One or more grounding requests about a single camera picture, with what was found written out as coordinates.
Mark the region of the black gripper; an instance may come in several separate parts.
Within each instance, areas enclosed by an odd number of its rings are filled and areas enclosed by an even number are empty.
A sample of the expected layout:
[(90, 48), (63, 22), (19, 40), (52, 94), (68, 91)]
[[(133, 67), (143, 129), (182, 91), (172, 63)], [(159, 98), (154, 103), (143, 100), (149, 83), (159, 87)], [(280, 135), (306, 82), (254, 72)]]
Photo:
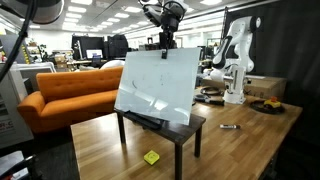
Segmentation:
[(173, 34), (178, 30), (179, 19), (173, 14), (161, 17), (162, 32), (159, 33), (161, 58), (167, 59), (168, 50), (174, 48)]

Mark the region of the white idle robot arm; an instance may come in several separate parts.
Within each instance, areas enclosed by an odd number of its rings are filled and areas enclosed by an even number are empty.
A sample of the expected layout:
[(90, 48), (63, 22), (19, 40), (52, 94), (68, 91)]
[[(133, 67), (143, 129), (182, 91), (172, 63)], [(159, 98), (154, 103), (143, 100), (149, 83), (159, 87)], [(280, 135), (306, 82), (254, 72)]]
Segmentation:
[(254, 68), (249, 56), (253, 33), (260, 27), (262, 20), (247, 16), (234, 20), (229, 27), (217, 53), (212, 60), (213, 70), (210, 78), (225, 84), (223, 100), (232, 104), (243, 104), (246, 73)]

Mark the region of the white working robot arm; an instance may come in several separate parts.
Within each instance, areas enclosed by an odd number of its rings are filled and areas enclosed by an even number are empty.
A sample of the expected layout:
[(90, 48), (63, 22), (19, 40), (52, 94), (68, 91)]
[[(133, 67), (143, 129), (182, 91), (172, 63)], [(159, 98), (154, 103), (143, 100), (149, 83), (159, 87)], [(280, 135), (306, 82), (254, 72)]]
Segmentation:
[[(184, 0), (137, 0), (144, 15), (156, 27), (161, 27), (160, 37), (161, 58), (166, 59), (168, 51), (173, 48), (173, 34), (178, 30), (179, 23), (184, 19), (189, 6)], [(29, 23), (46, 25), (57, 21), (62, 14), (64, 0), (1, 0), (0, 8), (24, 19), (18, 38), (7, 57), (0, 72), (0, 81), (10, 70), (19, 53), (23, 40), (27, 37)]]

